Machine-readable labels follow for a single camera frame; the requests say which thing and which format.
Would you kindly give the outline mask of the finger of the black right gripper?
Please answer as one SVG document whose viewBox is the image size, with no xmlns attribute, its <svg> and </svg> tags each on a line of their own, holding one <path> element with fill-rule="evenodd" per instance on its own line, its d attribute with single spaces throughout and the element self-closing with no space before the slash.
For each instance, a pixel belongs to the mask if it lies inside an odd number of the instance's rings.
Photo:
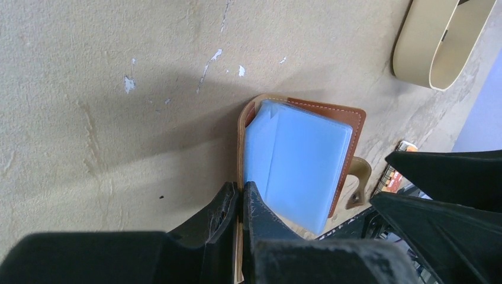
<svg viewBox="0 0 502 284">
<path fill-rule="evenodd" d="M 379 193 L 370 203 L 439 283 L 501 283 L 501 214 Z"/>
<path fill-rule="evenodd" d="M 501 150 L 394 151 L 385 161 L 435 201 L 501 212 Z"/>
</svg>

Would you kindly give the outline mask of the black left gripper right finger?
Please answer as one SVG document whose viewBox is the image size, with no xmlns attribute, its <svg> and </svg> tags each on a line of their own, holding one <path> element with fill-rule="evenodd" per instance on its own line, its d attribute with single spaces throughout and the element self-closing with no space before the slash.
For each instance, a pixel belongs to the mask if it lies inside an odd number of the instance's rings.
<svg viewBox="0 0 502 284">
<path fill-rule="evenodd" d="M 263 202 L 255 182 L 243 189 L 245 283 L 417 283 L 410 258 L 380 240 L 306 240 Z"/>
</svg>

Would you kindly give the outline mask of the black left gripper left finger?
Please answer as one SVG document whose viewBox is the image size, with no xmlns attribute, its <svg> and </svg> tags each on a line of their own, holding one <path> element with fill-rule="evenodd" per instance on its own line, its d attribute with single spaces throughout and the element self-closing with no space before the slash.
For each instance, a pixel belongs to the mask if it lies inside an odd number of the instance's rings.
<svg viewBox="0 0 502 284">
<path fill-rule="evenodd" d="M 2 283 L 233 283 L 239 191 L 171 231 L 50 232 L 24 237 L 1 263 Z"/>
</svg>

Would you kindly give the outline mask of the brown leather card holder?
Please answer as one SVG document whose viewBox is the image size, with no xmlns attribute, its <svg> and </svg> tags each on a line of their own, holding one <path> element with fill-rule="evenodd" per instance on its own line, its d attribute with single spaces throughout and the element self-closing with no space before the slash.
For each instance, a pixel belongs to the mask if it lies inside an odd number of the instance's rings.
<svg viewBox="0 0 502 284">
<path fill-rule="evenodd" d="M 277 94 L 253 98 L 237 122 L 243 192 L 236 266 L 252 283 L 255 239 L 297 239 L 284 219 L 320 234 L 337 208 L 366 201 L 369 163 L 355 156 L 365 111 Z"/>
</svg>

